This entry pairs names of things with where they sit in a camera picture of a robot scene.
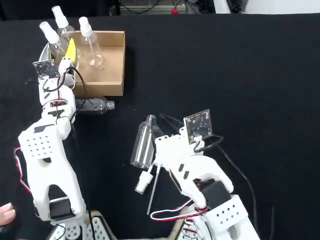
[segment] plastic bottle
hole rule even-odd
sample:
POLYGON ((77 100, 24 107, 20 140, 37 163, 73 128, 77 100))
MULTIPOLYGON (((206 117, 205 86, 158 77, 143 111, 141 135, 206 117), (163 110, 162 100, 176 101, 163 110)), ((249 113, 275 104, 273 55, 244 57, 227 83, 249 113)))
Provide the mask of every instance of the plastic bottle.
POLYGON ((152 164, 154 157, 152 121, 155 119, 154 115, 148 115, 146 120, 140 124, 136 134, 130 163, 137 168, 147 169, 152 164))
POLYGON ((52 56, 54 57, 54 59, 60 60, 66 54, 69 42, 64 38, 60 38, 47 21, 43 21, 42 23, 40 23, 39 27, 44 33, 45 38, 49 42, 50 52, 52 56))
POLYGON ((98 36, 92 31, 88 19, 83 16, 79 19, 81 31, 81 43, 88 48, 88 63, 90 66, 99 67, 103 62, 98 36))
MULTIPOLYGON (((78 108, 83 103, 83 98, 75 99, 75 106, 78 108)), ((115 109, 115 102, 108 101, 105 97, 88 98, 84 105, 79 109, 79 114, 102 115, 109 110, 115 109)))
POLYGON ((60 6, 54 6, 51 10, 55 17, 56 25, 58 26, 56 33, 59 37, 65 38, 69 42, 70 38, 75 33, 75 29, 69 25, 69 22, 63 14, 60 6))

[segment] yellow object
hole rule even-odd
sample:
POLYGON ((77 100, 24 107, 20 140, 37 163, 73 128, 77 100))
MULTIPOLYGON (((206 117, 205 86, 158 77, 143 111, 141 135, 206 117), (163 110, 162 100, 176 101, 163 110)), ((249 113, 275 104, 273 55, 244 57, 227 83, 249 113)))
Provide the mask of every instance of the yellow object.
POLYGON ((69 46, 68 46, 68 49, 66 50, 65 57, 71 58, 73 65, 76 65, 77 49, 76 49, 75 40, 73 38, 70 38, 69 46))

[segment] white cap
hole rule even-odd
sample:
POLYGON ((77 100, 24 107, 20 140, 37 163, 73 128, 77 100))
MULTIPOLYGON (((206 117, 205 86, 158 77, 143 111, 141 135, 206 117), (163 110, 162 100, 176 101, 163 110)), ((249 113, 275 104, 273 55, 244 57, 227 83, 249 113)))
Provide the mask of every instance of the white cap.
POLYGON ((69 25, 69 23, 64 13, 62 12, 60 6, 54 6, 53 8, 51 8, 51 10, 55 17, 55 22, 58 28, 60 29, 66 28, 69 25))
POLYGON ((91 25, 89 24, 88 18, 86 18, 85 16, 80 17, 79 23, 82 36, 89 37, 93 33, 93 31, 91 25))
POLYGON ((52 29, 52 27, 47 21, 43 21, 42 23, 40 23, 39 27, 41 28, 45 38, 48 40, 50 44, 56 44, 59 42, 59 35, 56 33, 55 30, 52 29))
POLYGON ((147 171, 142 171, 140 177, 139 177, 139 182, 135 187, 135 191, 139 194, 144 194, 147 186, 149 183, 151 183, 151 180, 154 176, 151 175, 151 173, 147 171))

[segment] black cloth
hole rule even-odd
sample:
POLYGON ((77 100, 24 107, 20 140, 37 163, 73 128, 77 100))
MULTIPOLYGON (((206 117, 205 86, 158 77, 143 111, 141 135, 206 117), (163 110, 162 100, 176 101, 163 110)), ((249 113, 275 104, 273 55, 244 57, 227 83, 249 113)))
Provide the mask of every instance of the black cloth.
MULTIPOLYGON (((77 19, 71 22, 78 26, 77 19)), ((0 22, 1 203, 19 194, 30 240, 40 239, 32 229, 44 236, 50 228, 34 217, 23 189, 14 193, 13 148, 41 116, 31 64, 46 42, 39 23, 0 22)), ((103 116, 77 116, 81 158, 72 138, 65 149, 77 175, 87 162, 91 206, 118 238, 166 237, 173 226, 146 215, 151 187, 144 195, 134 191, 141 171, 129 160, 139 124, 148 114, 182 119, 204 109, 211 110, 214 132, 224 136, 223 148, 256 191, 261 238, 270 230, 271 206, 274 239, 319 238, 313 194, 320 166, 319 14, 97 17, 90 23, 95 30, 126 33, 124 96, 109 97, 115 110, 103 116)), ((246 182, 218 151, 206 154, 231 178, 251 217, 246 182)), ((185 200, 163 170, 152 210, 185 200)))
POLYGON ((53 18, 51 8, 59 5, 63 13, 69 17, 109 16, 111 0, 0 0, 0 20, 30 20, 53 18))

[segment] open cardboard box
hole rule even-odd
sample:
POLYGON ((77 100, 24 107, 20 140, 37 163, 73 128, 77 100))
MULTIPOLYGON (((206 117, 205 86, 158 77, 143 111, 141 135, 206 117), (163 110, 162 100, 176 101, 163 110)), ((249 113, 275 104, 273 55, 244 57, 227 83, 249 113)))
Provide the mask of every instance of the open cardboard box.
MULTIPOLYGON (((125 32, 124 31, 94 31, 98 36, 103 63, 99 67, 88 64, 85 57, 89 51, 79 45, 84 57, 79 61, 79 72, 85 82, 88 97, 122 96, 124 94, 125 69, 125 32)), ((75 44, 80 40, 81 33, 74 34, 75 44)), ((76 97, 84 97, 85 91, 79 76, 76 76, 73 89, 76 97)))

